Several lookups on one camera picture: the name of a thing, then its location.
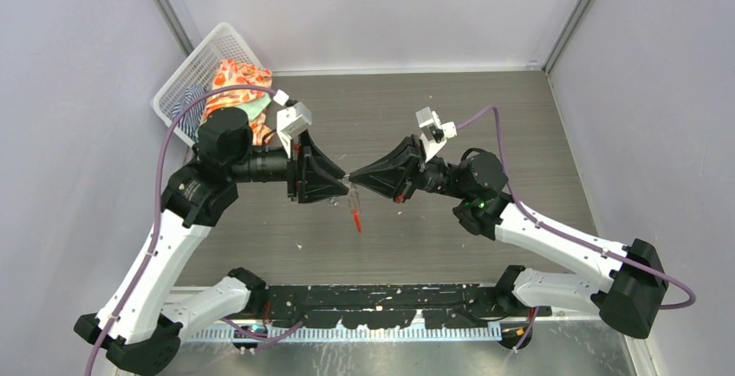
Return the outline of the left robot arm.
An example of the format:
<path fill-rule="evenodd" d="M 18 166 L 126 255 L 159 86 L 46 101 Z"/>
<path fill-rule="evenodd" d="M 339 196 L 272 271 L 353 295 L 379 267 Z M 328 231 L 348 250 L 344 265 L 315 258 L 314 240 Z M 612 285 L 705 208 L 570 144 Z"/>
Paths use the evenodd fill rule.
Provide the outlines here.
<path fill-rule="evenodd" d="M 167 306 L 166 298 L 195 249 L 208 237 L 245 182 L 284 182 L 291 200 L 308 204 L 348 193 L 343 170 L 309 135 L 312 114 L 302 103 L 278 111 L 281 146 L 255 146 L 247 113 L 227 107 L 198 129 L 194 159 L 167 182 L 158 182 L 154 221 L 122 284 L 74 330 L 117 368 L 156 375 L 191 335 L 231 314 L 246 319 L 269 303 L 265 281 L 247 269 L 231 270 L 216 285 Z"/>

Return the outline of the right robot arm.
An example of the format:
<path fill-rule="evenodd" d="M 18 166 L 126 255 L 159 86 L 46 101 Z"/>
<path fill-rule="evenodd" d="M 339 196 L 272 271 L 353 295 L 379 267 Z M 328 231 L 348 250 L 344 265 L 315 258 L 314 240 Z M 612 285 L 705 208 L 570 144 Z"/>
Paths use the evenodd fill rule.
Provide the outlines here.
<path fill-rule="evenodd" d="M 427 159 L 423 140 L 412 135 L 349 179 L 397 204 L 417 190 L 456 198 L 452 213 L 470 234 L 529 250 L 566 269 L 507 267 L 494 294 L 503 314 L 566 308 L 598 314 L 635 339 L 651 334 L 668 290 L 657 249 L 641 239 L 624 244 L 594 237 L 533 211 L 505 191 L 509 179 L 494 153 L 473 147 L 457 164 Z"/>

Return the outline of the red handled metal keyring holder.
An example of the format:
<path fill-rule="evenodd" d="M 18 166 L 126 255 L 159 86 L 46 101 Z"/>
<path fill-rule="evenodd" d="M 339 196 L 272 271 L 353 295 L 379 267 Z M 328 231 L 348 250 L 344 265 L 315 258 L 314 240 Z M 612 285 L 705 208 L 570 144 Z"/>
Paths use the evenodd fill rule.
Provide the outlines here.
<path fill-rule="evenodd" d="M 344 181 L 345 186 L 348 188 L 348 206 L 354 220 L 354 225 L 359 234 L 362 233 L 362 222 L 361 222 L 361 205 L 359 199 L 359 193 L 356 186 L 348 179 Z"/>

